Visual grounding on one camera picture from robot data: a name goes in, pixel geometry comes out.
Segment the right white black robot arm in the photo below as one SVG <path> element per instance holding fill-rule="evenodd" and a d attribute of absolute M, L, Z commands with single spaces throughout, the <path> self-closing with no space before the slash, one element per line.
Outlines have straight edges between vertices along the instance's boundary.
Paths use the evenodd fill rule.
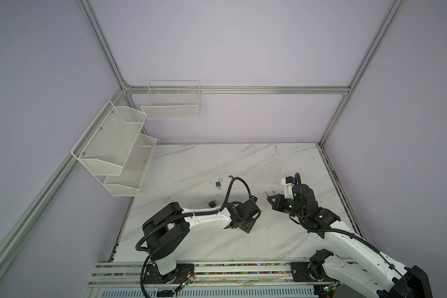
<path fill-rule="evenodd" d="M 272 209 L 288 214 L 308 233 L 338 247 L 358 264 L 346 264 L 335 253 L 321 249 L 310 258 L 310 278 L 337 280 L 367 298 L 432 297 L 428 274 L 422 268 L 407 267 L 357 235 L 336 213 L 318 205 L 308 185 L 287 183 L 284 187 L 284 194 L 268 196 Z"/>

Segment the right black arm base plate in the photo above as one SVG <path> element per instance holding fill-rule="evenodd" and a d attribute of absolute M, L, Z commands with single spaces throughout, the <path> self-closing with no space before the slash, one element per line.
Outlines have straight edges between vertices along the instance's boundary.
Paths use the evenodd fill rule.
<path fill-rule="evenodd" d="M 295 283 L 332 283 L 336 279 L 329 278 L 321 269 L 314 273 L 314 267 L 309 261 L 290 263 L 291 276 Z"/>

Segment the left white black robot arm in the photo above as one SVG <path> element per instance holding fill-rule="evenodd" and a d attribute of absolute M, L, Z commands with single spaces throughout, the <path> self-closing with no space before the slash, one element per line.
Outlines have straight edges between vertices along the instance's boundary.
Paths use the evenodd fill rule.
<path fill-rule="evenodd" d="M 172 202 L 143 223 L 144 235 L 135 249 L 147 253 L 160 275 L 174 274 L 178 266 L 173 253 L 190 232 L 240 229 L 250 233 L 260 215 L 253 195 L 245 202 L 226 202 L 208 209 L 185 209 Z"/>

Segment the aluminium frame profiles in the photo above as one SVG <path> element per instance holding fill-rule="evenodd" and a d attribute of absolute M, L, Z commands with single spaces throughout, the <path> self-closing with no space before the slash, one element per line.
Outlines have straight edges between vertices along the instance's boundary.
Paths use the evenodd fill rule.
<path fill-rule="evenodd" d="M 0 246 L 114 93 L 353 89 L 391 1 L 0 1 Z"/>

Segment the white mesh two-tier shelf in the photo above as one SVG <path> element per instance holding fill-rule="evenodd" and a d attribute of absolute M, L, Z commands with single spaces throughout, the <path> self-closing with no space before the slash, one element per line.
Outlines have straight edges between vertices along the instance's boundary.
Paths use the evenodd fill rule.
<path fill-rule="evenodd" d="M 138 195 L 157 139 L 144 134 L 147 115 L 107 102 L 71 155 L 114 197 Z"/>

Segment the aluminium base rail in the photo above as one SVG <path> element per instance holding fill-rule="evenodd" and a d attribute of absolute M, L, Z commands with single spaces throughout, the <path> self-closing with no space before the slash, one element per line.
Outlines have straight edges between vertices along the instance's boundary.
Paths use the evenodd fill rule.
<path fill-rule="evenodd" d="M 291 276 L 290 263 L 309 261 L 308 258 L 289 260 L 240 260 L 240 261 L 180 261 L 177 272 L 164 277 L 152 263 L 141 262 L 98 263 L 86 285 L 94 288 L 145 288 L 150 294 L 163 289 L 173 289 L 189 281 L 188 288 L 257 286 L 329 286 L 340 283 L 362 288 L 382 289 L 383 283 L 372 277 L 368 269 L 353 259 L 330 257 L 323 261 L 325 274 L 332 283 L 295 283 Z"/>

